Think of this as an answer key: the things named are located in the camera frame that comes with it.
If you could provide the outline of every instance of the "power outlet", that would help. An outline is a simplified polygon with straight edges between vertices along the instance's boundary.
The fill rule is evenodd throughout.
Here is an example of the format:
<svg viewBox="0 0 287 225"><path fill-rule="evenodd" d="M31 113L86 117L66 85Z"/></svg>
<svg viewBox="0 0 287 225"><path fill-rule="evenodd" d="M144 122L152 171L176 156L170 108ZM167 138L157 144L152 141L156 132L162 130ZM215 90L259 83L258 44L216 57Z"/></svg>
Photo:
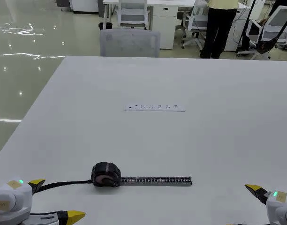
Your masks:
<svg viewBox="0 0 287 225"><path fill-rule="evenodd" d="M184 112L185 108L178 104L171 105L144 105L144 104L129 104L125 107L125 111L175 111Z"/></svg>

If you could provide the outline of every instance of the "yellow shirt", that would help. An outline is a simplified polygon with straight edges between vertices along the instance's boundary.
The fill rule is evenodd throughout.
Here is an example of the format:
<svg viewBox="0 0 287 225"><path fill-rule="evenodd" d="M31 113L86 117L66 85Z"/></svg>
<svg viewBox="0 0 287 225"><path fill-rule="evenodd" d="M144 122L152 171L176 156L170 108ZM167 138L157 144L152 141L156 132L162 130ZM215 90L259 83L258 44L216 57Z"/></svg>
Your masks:
<svg viewBox="0 0 287 225"><path fill-rule="evenodd" d="M210 8L233 9L238 8L238 0L209 0Z"/></svg>

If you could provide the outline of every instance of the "shiny floor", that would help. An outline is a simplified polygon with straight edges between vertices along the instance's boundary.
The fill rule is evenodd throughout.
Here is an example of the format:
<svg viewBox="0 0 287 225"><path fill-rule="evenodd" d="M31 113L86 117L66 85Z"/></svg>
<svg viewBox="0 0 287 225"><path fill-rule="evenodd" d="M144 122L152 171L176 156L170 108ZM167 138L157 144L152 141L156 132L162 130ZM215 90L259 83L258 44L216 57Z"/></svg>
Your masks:
<svg viewBox="0 0 287 225"><path fill-rule="evenodd" d="M0 0L0 150L64 56L99 56L100 21L61 12L54 0ZM175 36L173 50L162 50L161 57L198 58L195 46L183 50L181 33ZM272 60L287 60L287 52L274 49Z"/></svg>

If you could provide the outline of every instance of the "white office chair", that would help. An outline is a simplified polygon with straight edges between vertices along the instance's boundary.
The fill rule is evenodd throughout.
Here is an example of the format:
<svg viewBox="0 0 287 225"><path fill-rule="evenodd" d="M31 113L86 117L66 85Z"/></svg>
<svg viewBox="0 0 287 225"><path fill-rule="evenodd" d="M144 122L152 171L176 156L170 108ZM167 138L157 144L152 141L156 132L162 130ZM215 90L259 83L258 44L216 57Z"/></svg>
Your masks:
<svg viewBox="0 0 287 225"><path fill-rule="evenodd" d="M182 49L186 45L196 43L199 48L202 50L203 39L200 39L198 36L202 35L203 32L207 30L207 21L208 21L208 6L207 2L204 0L196 0L194 7L192 8L192 12L189 15L188 13L184 13L183 16L183 25L186 30L190 32L196 32L197 36L185 41L182 39Z"/></svg>
<svg viewBox="0 0 287 225"><path fill-rule="evenodd" d="M118 25L122 27L149 26L149 13L147 0L119 0L114 8L117 14Z"/></svg>
<svg viewBox="0 0 287 225"><path fill-rule="evenodd" d="M190 14L192 7L178 7L177 20L181 20L181 25L176 25L175 30L182 30L183 38L186 38L186 28L184 27L184 14Z"/></svg>
<svg viewBox="0 0 287 225"><path fill-rule="evenodd" d="M109 29L100 32L101 56L158 57L160 33L140 29Z"/></svg>
<svg viewBox="0 0 287 225"><path fill-rule="evenodd" d="M271 17L267 20L264 26L260 26L255 20L250 20L249 25L246 31L246 35L250 38L250 43L256 46L255 50L250 51L242 51L238 52L237 56L240 54L253 54L251 60L255 59L257 56L261 56L264 60L269 60L270 55L269 52L261 54L257 51L257 44L259 40L261 41L270 41L275 38L278 33L281 31L283 25L287 21L287 7L286 6L278 6L275 12L271 15ZM252 24L256 25L259 28L258 35L249 35ZM287 45L287 26L281 36L279 37L276 46L284 46Z"/></svg>

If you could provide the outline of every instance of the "person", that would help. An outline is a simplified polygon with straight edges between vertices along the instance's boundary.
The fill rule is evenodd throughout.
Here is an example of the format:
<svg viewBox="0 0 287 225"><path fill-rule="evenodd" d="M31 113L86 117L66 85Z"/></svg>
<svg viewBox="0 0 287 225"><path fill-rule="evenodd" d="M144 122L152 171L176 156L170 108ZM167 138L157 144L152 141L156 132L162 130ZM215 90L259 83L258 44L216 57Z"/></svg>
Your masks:
<svg viewBox="0 0 287 225"><path fill-rule="evenodd" d="M224 51L238 8L238 0L209 0L208 22L202 59L219 59Z"/></svg>
<svg viewBox="0 0 287 225"><path fill-rule="evenodd" d="M266 21L270 18L270 16L275 12L275 10L278 8L278 6L287 6L287 0L276 0L270 13L267 18L262 19L259 24L263 26ZM259 33L259 28L256 25L252 25L251 30L250 30L250 35L258 35ZM242 36L242 47L239 48L239 51L245 51L249 50L250 47L250 38L246 35L246 31L244 32L244 35Z"/></svg>

